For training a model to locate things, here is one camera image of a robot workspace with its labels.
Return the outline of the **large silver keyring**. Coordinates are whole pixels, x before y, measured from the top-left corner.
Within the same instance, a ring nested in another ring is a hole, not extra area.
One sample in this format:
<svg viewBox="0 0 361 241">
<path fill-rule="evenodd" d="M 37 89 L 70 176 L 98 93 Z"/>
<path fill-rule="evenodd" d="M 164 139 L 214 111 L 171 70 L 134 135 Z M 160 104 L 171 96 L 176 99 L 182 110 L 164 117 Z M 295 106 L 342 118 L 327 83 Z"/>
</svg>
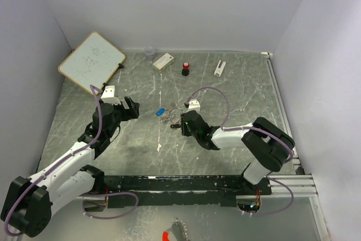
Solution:
<svg viewBox="0 0 361 241">
<path fill-rule="evenodd" d="M 181 107 L 175 106 L 169 111 L 169 116 L 180 116 L 184 113 L 184 110 Z"/>
</svg>

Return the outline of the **bunch of silver keys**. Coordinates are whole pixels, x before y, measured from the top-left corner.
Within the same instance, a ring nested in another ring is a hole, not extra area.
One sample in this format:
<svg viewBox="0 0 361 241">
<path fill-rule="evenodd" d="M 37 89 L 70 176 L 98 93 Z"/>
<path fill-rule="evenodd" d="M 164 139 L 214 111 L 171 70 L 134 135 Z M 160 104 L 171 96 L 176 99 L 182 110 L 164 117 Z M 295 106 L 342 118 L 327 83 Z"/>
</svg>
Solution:
<svg viewBox="0 0 361 241">
<path fill-rule="evenodd" d="M 163 107 L 164 112 L 160 115 L 160 122 L 166 123 L 168 121 L 173 122 L 175 114 L 173 111 L 177 108 L 177 102 L 171 103 L 168 107 Z"/>
</svg>

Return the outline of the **blue key tag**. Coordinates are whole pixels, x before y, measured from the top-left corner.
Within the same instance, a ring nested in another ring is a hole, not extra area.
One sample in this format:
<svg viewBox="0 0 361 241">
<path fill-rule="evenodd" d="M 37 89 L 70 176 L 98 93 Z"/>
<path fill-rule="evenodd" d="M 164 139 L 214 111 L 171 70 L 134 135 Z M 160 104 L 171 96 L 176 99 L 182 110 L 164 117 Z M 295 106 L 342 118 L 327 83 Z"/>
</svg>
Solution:
<svg viewBox="0 0 361 241">
<path fill-rule="evenodd" d="M 161 115 L 163 115 L 165 111 L 166 111 L 165 108 L 160 108 L 160 109 L 156 112 L 156 116 L 161 116 Z"/>
</svg>

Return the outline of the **black key fob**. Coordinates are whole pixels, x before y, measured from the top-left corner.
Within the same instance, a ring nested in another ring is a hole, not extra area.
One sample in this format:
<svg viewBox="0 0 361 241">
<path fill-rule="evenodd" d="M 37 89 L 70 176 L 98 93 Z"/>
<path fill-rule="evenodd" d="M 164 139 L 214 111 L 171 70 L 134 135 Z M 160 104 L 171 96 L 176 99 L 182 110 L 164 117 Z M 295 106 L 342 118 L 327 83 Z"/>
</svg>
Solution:
<svg viewBox="0 0 361 241">
<path fill-rule="evenodd" d="M 181 128 L 181 124 L 180 123 L 175 123 L 175 124 L 171 124 L 170 125 L 171 129 L 180 129 Z"/>
</svg>

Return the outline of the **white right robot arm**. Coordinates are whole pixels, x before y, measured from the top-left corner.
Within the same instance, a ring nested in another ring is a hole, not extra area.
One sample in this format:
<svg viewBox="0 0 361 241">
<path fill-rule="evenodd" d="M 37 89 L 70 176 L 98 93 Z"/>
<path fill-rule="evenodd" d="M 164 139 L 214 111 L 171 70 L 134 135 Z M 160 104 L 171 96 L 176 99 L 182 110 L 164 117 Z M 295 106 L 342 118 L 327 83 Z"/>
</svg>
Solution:
<svg viewBox="0 0 361 241">
<path fill-rule="evenodd" d="M 208 125 L 201 115 L 191 110 L 181 115 L 182 135 L 194 137 L 206 150 L 245 146 L 254 156 L 239 181 L 240 190 L 252 194 L 261 179 L 272 172 L 279 172 L 293 157 L 295 141 L 264 117 L 245 126 L 222 128 Z"/>
</svg>

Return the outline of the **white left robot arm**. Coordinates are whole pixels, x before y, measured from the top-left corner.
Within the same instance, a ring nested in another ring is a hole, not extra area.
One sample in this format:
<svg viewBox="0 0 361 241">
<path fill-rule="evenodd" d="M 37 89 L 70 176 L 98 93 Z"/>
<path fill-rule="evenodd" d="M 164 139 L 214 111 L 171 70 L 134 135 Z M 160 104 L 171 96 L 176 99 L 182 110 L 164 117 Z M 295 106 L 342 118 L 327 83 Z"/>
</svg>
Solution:
<svg viewBox="0 0 361 241">
<path fill-rule="evenodd" d="M 104 191 L 104 172 L 90 163 L 110 145 L 121 122 L 139 117 L 140 104 L 130 97 L 125 102 L 98 101 L 92 121 L 65 154 L 38 173 L 11 182 L 1 211 L 9 236 L 35 237 L 72 200 Z"/>
</svg>

